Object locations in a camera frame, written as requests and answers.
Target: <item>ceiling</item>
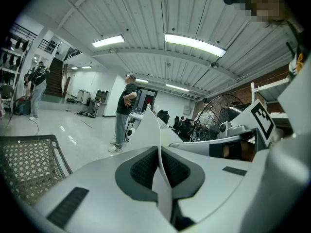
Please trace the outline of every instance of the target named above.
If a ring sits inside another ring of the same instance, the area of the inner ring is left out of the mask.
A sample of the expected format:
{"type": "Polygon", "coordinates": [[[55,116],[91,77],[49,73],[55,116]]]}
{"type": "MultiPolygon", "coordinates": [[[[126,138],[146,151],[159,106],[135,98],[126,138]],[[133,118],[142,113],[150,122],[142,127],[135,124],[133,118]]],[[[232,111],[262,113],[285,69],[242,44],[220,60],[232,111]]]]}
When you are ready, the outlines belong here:
{"type": "Polygon", "coordinates": [[[34,19],[46,18],[40,23],[48,21],[66,41],[106,68],[118,65],[147,79],[150,88],[193,100],[289,63],[285,43],[296,44],[287,26],[250,20],[223,0],[32,0],[25,11],[34,19]],[[166,33],[195,37],[226,49],[226,54],[219,58],[165,43],[166,33]],[[119,34],[124,43],[92,45],[119,34]],[[166,83],[190,91],[169,89],[166,83]]]}

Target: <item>fluorescent light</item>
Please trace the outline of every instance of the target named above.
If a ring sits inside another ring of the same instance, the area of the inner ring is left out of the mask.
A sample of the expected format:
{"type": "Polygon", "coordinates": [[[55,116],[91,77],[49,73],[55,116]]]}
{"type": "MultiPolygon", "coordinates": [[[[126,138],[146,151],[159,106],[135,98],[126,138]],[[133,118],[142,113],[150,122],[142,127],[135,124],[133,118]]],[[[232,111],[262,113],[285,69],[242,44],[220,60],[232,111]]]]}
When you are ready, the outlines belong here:
{"type": "Polygon", "coordinates": [[[119,43],[119,42],[124,42],[122,35],[118,35],[118,36],[107,38],[101,41],[94,42],[93,46],[98,48],[101,46],[110,45],[110,44],[119,43]]]}
{"type": "Polygon", "coordinates": [[[148,83],[147,80],[141,80],[141,79],[135,79],[135,81],[148,83]]]}
{"type": "Polygon", "coordinates": [[[204,41],[196,40],[196,39],[185,37],[185,36],[166,33],[165,41],[168,43],[181,44],[181,45],[185,45],[188,47],[201,49],[203,51],[215,54],[219,57],[223,57],[223,55],[225,54],[225,50],[222,48],[219,48],[217,46],[214,46],[204,41]]]}
{"type": "Polygon", "coordinates": [[[236,111],[236,112],[239,112],[239,113],[242,113],[242,111],[240,111],[239,109],[234,108],[234,107],[229,107],[229,109],[231,109],[231,110],[233,110],[233,111],[236,111]]]}
{"type": "Polygon", "coordinates": [[[177,86],[174,86],[174,85],[170,85],[170,84],[166,84],[166,86],[172,87],[172,88],[176,88],[176,89],[179,89],[179,90],[183,90],[183,91],[189,91],[187,89],[184,89],[184,88],[181,88],[181,87],[177,87],[177,86]]]}

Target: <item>glossy floor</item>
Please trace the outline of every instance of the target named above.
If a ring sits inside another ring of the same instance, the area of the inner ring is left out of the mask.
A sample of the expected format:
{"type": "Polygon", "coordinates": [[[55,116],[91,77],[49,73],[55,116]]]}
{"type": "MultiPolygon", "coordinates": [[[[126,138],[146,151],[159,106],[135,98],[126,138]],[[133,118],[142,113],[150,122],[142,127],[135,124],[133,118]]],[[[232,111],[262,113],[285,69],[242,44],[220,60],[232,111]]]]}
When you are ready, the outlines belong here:
{"type": "MultiPolygon", "coordinates": [[[[9,113],[0,120],[0,134],[3,136],[35,135],[36,124],[28,116],[13,115],[8,127],[9,113]]],[[[74,113],[55,110],[39,110],[38,135],[54,134],[72,171],[85,164],[110,157],[110,140],[114,137],[115,118],[90,118],[74,113]]]]}

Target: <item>jeans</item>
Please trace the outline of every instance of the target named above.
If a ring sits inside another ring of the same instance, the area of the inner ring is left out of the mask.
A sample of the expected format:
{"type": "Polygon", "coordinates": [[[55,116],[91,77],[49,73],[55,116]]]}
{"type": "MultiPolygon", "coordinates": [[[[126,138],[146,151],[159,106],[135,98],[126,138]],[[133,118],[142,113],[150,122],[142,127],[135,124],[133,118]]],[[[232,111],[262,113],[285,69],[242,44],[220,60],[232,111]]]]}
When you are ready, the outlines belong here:
{"type": "Polygon", "coordinates": [[[128,115],[116,114],[116,147],[122,148],[123,140],[125,136],[125,125],[128,115]]]}
{"type": "Polygon", "coordinates": [[[47,82],[43,81],[37,85],[33,91],[33,95],[30,101],[31,116],[38,118],[39,102],[41,101],[42,95],[47,88],[47,82]]]}

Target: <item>staircase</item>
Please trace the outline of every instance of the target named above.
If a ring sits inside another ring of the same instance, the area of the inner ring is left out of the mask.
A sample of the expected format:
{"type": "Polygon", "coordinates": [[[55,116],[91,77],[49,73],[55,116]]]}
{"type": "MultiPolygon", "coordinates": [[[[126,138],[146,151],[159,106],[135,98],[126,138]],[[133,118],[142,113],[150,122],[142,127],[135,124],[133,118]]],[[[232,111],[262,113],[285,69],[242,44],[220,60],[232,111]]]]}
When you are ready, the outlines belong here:
{"type": "Polygon", "coordinates": [[[62,68],[63,62],[54,58],[51,66],[50,73],[47,74],[47,89],[46,95],[52,95],[56,97],[62,97],[62,68]]]}

